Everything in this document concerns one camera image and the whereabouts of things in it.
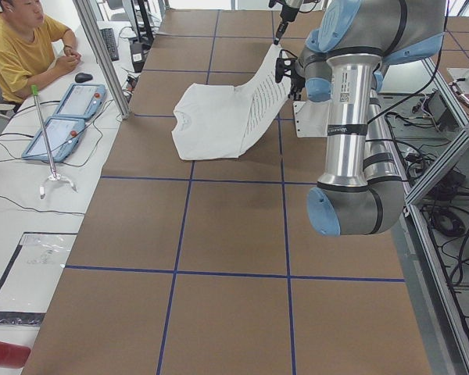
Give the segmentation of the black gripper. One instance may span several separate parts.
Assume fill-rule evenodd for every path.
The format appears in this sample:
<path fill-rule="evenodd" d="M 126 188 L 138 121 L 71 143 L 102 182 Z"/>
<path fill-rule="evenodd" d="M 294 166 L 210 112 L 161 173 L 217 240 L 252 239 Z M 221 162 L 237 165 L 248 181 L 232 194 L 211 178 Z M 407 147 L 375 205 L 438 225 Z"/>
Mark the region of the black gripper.
<path fill-rule="evenodd" d="M 306 79 L 296 74 L 291 76 L 291 90 L 288 97 L 291 100 L 300 100 L 302 98 L 302 90 L 305 87 Z"/>
<path fill-rule="evenodd" d="M 282 6 L 282 9 L 280 12 L 281 22 L 279 23 L 278 28 L 276 29 L 275 34 L 274 34 L 275 45 L 279 45 L 288 27 L 288 23 L 294 22 L 297 14 L 298 14 L 297 8 L 293 8 L 287 5 Z"/>

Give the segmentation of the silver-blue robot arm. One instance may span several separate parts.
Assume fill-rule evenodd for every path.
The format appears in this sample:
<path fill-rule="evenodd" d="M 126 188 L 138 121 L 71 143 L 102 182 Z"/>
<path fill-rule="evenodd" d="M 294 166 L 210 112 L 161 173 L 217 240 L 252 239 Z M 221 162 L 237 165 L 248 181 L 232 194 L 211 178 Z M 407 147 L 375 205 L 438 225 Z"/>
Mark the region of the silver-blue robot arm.
<path fill-rule="evenodd" d="M 329 101 L 324 173 L 307 197 L 325 236 L 390 229 L 404 206 L 376 91 L 384 66 L 411 63 L 442 46 L 443 1 L 334 1 L 306 40 L 299 74 L 310 101 Z"/>
<path fill-rule="evenodd" d="M 288 25 L 295 21 L 297 15 L 299 13 L 307 14 L 307 13 L 312 12 L 316 8 L 317 4 L 320 3 L 320 0 L 316 0 L 316 1 L 275 0 L 275 1 L 269 1 L 268 6 L 270 8 L 273 8 L 277 3 L 282 5 L 282 7 L 281 7 L 281 12 L 280 12 L 281 22 L 279 23 L 279 26 L 275 32 L 274 40 L 273 40 L 273 43 L 275 45 L 279 45 L 282 37 L 285 34 L 285 31 Z M 301 10 L 303 4 L 312 4 L 312 7 L 307 10 Z"/>

